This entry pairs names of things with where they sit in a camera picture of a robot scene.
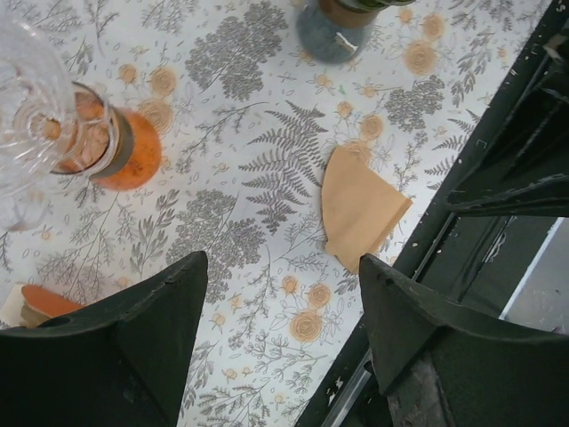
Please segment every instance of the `brown napkin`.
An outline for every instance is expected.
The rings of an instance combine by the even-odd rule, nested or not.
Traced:
[[[357,273],[360,257],[377,250],[411,203],[349,151],[338,147],[322,184],[326,252]]]

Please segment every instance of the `floral tablecloth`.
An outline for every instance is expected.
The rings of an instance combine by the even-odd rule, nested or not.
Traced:
[[[348,147],[413,207],[393,262],[549,5],[418,0],[388,8],[364,54],[302,49],[303,0],[2,0],[69,71],[163,136],[132,192],[53,197],[37,230],[0,235],[0,301],[16,282],[79,302],[204,249],[210,280],[180,426],[290,426],[362,314],[357,279],[323,252],[327,158]]]

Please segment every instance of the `small jar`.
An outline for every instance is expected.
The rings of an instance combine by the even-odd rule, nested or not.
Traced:
[[[378,13],[414,0],[310,0],[297,21],[304,48],[317,60],[341,63],[361,53]]]
[[[112,107],[85,85],[74,83],[74,90],[75,131],[52,173],[71,180],[86,177],[117,191],[145,184],[162,158],[154,127],[137,112]]]

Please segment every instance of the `tablecloth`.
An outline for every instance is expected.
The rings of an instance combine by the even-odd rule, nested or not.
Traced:
[[[393,262],[549,5],[390,7],[333,66],[301,46],[303,0],[3,2],[164,152],[144,187],[53,196],[41,227],[0,235],[0,300],[24,282],[94,302],[205,250],[181,427],[293,425],[362,314],[357,278],[323,251],[330,152],[413,201],[378,253]]]

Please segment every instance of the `gray floor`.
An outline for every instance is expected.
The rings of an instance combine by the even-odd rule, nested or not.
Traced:
[[[560,220],[556,226],[502,317],[519,325],[569,334],[569,221]]]

